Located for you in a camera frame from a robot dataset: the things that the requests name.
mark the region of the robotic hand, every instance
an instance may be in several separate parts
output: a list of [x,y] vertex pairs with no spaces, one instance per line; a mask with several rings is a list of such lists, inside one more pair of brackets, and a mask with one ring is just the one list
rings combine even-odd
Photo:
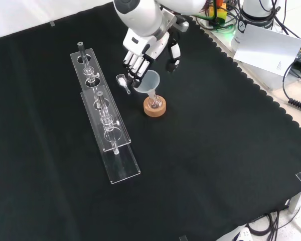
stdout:
[[180,15],[198,13],[206,0],[114,0],[115,9],[121,20],[129,27],[123,45],[128,50],[124,66],[128,68],[128,80],[133,87],[139,87],[141,80],[151,64],[169,43],[171,59],[170,71],[173,72],[180,62],[180,48],[170,36],[174,26],[186,32],[189,23]]

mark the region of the funnel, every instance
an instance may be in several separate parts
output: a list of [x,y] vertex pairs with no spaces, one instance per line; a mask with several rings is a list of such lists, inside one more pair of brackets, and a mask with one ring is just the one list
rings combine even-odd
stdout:
[[153,70],[149,70],[142,79],[140,86],[134,88],[139,93],[149,95],[144,101],[144,111],[151,117],[159,117],[166,111],[166,101],[161,96],[157,96],[155,92],[159,84],[160,75]]

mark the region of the test tube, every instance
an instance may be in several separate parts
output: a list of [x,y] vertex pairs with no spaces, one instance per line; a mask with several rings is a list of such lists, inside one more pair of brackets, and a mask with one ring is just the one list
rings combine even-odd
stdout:
[[98,91],[96,93],[99,104],[100,104],[100,114],[101,114],[101,122],[103,123],[107,134],[109,136],[109,139],[111,141],[111,146],[114,148],[114,154],[118,155],[119,154],[119,149],[117,147],[117,141],[114,136],[113,130],[114,130],[114,125],[113,125],[113,118],[108,112],[108,108],[105,102],[104,98],[104,93],[102,91]]
[[77,46],[78,46],[78,50],[80,52],[80,56],[81,56],[82,62],[84,64],[84,66],[85,66],[85,68],[83,70],[83,73],[84,73],[84,75],[87,76],[87,81],[89,83],[93,83],[93,82],[95,82],[95,77],[94,77],[95,70],[89,64],[84,43],[83,42],[79,42],[77,44]]
[[90,65],[89,65],[89,61],[88,61],[88,58],[87,58],[87,54],[86,54],[84,43],[83,42],[79,42],[77,44],[77,46],[78,46],[78,50],[79,50],[80,55],[81,55],[82,62],[85,65],[85,68],[89,68]]

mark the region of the white surface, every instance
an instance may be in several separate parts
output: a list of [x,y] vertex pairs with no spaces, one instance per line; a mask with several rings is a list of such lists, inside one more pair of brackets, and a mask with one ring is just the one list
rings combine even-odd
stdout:
[[234,59],[284,76],[300,46],[301,39],[248,24]]
[[0,0],[0,37],[108,2],[111,0]]

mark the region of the wooden cork ring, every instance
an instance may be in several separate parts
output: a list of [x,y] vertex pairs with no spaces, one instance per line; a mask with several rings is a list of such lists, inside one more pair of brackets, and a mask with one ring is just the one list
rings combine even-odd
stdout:
[[160,117],[161,115],[163,115],[166,111],[166,101],[163,97],[161,96],[157,96],[158,98],[161,99],[162,101],[162,106],[160,106],[159,108],[157,109],[152,109],[148,106],[148,100],[149,100],[149,97],[147,97],[145,100],[144,100],[144,111],[145,113],[150,116],[150,117]]

